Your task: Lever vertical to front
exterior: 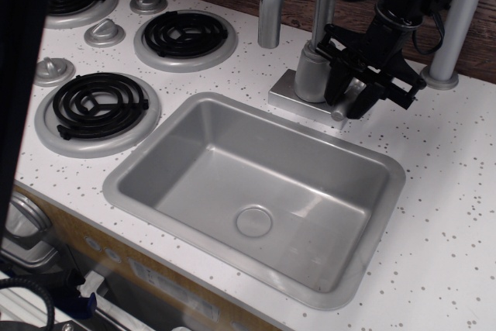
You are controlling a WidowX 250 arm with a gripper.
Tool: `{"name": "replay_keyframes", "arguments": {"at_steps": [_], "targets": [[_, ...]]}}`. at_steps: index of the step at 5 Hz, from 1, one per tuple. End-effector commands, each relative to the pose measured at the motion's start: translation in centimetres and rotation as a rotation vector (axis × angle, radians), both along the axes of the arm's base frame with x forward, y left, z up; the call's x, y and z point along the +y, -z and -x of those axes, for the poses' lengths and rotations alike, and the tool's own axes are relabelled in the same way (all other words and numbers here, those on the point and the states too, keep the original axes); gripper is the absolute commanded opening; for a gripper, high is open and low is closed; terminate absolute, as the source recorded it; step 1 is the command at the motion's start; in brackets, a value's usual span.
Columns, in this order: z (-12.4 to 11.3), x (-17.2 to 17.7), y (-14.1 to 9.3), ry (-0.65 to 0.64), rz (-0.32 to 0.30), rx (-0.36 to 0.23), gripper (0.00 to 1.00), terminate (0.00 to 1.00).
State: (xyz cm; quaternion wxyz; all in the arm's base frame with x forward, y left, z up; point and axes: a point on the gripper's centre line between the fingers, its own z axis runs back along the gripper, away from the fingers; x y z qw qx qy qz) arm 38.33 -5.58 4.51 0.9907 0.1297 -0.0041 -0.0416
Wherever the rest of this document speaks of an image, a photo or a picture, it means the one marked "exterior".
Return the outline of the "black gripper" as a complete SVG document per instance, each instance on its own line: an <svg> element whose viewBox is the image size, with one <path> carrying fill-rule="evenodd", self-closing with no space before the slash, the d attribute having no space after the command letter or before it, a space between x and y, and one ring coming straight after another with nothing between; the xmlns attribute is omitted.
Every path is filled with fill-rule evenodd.
<svg viewBox="0 0 496 331"><path fill-rule="evenodd" d="M421 16L394 13L380 1L365 33L328 24L317 52L330 62L324 98L335 105L353 78L366 87L350 106L346 117L361 119L378 101L391 100L408 109L426 82L405 61L403 46L422 24Z"/></svg>

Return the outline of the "dark foreground robot arm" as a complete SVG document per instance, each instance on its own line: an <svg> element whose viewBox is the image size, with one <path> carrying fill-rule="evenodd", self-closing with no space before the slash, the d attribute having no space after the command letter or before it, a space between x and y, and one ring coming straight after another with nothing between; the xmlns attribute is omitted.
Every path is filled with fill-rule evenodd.
<svg viewBox="0 0 496 331"><path fill-rule="evenodd" d="M49 0L1 0L1 232L12 194Z"/></svg>

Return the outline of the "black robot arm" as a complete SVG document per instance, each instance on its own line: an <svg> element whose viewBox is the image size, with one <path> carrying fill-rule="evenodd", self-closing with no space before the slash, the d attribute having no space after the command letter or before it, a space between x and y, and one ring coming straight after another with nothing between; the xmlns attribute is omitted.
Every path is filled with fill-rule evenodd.
<svg viewBox="0 0 496 331"><path fill-rule="evenodd" d="M364 0L342 0L362 2ZM378 0L375 16L364 33L335 24L325 26L325 35L317 46L318 53L330 62L331 71L324 99L334 106L344 101L354 79L364 87L348 104L346 117L359 119L378 101L390 99L404 109L426 87L425 79L416 73L403 57L408 39L417 39L417 30L426 16L438 29L439 40L421 55L435 53L443 45L445 29L440 13L452 0Z"/></svg>

